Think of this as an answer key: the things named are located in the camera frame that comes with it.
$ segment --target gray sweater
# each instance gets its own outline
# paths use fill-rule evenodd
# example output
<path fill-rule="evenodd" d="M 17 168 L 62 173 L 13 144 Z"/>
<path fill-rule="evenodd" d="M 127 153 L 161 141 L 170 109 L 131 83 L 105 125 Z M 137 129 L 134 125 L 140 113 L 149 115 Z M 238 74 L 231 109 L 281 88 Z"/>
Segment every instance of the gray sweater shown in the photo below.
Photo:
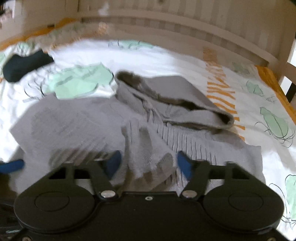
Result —
<path fill-rule="evenodd" d="M 14 190 L 23 191 L 61 163 L 78 165 L 115 150 L 123 162 L 111 183 L 122 190 L 180 193 L 187 184 L 177 168 L 180 150 L 214 165 L 236 162 L 264 181 L 261 148 L 227 131 L 233 117 L 186 79 L 120 72 L 115 80 L 118 90 L 110 99 L 49 95 L 28 109 L 11 129 L 26 162 L 13 176 Z"/>

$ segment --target white bed sheet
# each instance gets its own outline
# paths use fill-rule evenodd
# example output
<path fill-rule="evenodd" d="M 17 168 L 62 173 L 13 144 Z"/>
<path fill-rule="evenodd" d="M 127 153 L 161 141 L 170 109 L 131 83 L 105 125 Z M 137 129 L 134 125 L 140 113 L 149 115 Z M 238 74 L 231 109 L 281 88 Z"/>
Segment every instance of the white bed sheet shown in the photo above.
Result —
<path fill-rule="evenodd" d="M 147 77 L 181 75 L 205 95 L 212 96 L 212 101 L 237 112 L 235 116 L 239 118 L 239 123 L 236 122 L 237 126 L 232 131 L 244 137 L 246 143 L 262 147 L 263 174 L 266 184 L 275 190 L 285 203 L 285 213 L 278 230 L 287 238 L 295 239 L 296 191 L 291 190 L 291 183 L 296 181 L 296 143 L 293 121 L 273 90 L 260 80 L 256 68 L 252 65 L 237 63 L 233 59 L 217 54 L 217 61 L 223 65 L 222 71 L 226 77 L 224 83 L 230 88 L 209 85 L 209 82 L 214 81 L 213 74 L 209 71 L 209 63 L 203 61 L 206 51 L 203 52 L 202 46 L 199 48 L 199 56 L 194 58 L 137 41 L 82 40 L 50 51 L 50 55 L 55 60 L 54 64 L 29 73 L 17 84 L 9 84 L 5 81 L 0 84 L 2 108 L 0 135 L 4 141 L 4 145 L 0 147 L 0 156 L 7 161 L 13 155 L 17 143 L 10 135 L 9 128 L 30 105 L 42 98 L 40 85 L 43 81 L 48 81 L 49 75 L 55 72 L 76 65 L 101 63 L 114 74 L 124 69 Z M 215 88 L 222 88 L 229 96 L 221 95 Z M 105 96 L 112 95 L 112 91 L 113 89 L 108 89 Z M 282 138 L 273 133 L 281 128 L 285 132 L 286 126 L 288 136 L 285 135 Z"/>

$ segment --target mattress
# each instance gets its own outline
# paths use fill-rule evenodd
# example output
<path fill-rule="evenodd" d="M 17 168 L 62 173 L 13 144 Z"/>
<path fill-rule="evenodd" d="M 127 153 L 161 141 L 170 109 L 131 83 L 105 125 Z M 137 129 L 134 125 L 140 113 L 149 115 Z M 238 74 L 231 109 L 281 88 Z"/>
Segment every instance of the mattress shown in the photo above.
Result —
<path fill-rule="evenodd" d="M 61 93 L 57 94 L 61 99 L 86 96 L 108 98 L 116 91 L 112 76 L 119 70 L 146 77 L 180 75 L 216 106 L 234 116 L 232 132 L 247 144 L 261 146 L 266 185 L 278 193 L 285 204 L 278 230 L 291 240 L 296 238 L 295 113 L 285 103 L 268 69 L 238 61 L 205 46 L 191 46 L 194 57 L 184 55 L 135 40 L 137 35 L 119 30 L 106 40 L 77 39 L 75 36 L 80 31 L 77 29 L 81 28 L 73 27 L 74 24 L 70 26 L 67 25 L 59 34 L 68 34 L 70 39 L 76 38 L 76 41 L 49 48 L 54 63 L 28 73 L 16 84 L 6 81 L 0 84 L 0 133 L 4 143 L 0 147 L 0 157 L 3 161 L 9 161 L 18 147 L 9 129 L 29 106 L 47 93 Z M 56 40 L 59 34 L 39 37 L 40 44 L 37 41 L 34 47 L 26 46 L 25 54 L 36 51 L 40 46 L 51 45 L 49 43 L 53 38 Z M 147 39 L 155 38 L 157 36 L 147 36 Z M 181 44 L 165 38 L 162 41 L 170 42 L 172 46 Z M 5 51 L 24 54 L 18 45 Z M 56 78 L 65 80 L 69 71 L 72 76 L 97 74 L 103 82 L 90 88 L 92 91 L 87 89 L 74 93 L 69 86 L 56 84 Z M 58 90 L 56 87 L 61 85 L 63 88 Z M 10 185 L 18 193 L 27 188 L 13 181 Z"/>

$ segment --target folded clothing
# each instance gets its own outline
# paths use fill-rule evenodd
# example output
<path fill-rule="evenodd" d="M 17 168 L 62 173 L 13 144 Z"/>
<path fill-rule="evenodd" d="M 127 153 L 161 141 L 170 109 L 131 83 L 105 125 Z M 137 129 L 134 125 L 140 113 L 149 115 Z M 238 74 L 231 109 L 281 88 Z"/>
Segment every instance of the folded clothing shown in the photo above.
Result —
<path fill-rule="evenodd" d="M 111 183 L 124 190 L 180 193 L 187 183 L 177 168 L 180 150 L 213 165 L 236 162 L 264 181 L 261 148 L 225 130 L 233 117 L 186 79 L 121 72 L 115 80 L 117 94 L 110 99 L 58 100 L 48 95 L 28 109 L 11 129 L 26 162 L 14 179 L 15 191 L 61 163 L 77 165 L 115 150 L 123 162 Z M 210 188 L 217 185 L 211 182 Z"/>
<path fill-rule="evenodd" d="M 27 73 L 50 64 L 53 61 L 53 58 L 42 50 L 27 57 L 14 54 L 4 65 L 3 75 L 6 81 L 15 83 L 20 81 L 20 79 Z"/>

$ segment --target silver screw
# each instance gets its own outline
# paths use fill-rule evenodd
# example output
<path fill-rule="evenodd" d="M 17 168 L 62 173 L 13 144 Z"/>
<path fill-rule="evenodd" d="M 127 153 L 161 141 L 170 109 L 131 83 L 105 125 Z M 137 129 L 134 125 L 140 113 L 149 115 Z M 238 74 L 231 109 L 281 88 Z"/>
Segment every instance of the silver screw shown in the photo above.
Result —
<path fill-rule="evenodd" d="M 182 195 L 185 198 L 195 198 L 197 196 L 197 193 L 192 190 L 186 190 L 186 191 L 182 192 Z"/>
<path fill-rule="evenodd" d="M 29 237 L 23 237 L 23 238 L 22 238 L 22 241 L 32 241 L 32 239 L 29 238 Z"/>
<path fill-rule="evenodd" d="M 105 190 L 101 192 L 101 195 L 104 198 L 111 198 L 111 197 L 115 197 L 116 193 L 112 190 Z"/>
<path fill-rule="evenodd" d="M 151 196 L 147 196 L 147 197 L 145 197 L 145 200 L 147 200 L 147 201 L 151 201 L 151 200 L 153 200 L 153 197 L 151 197 Z"/>

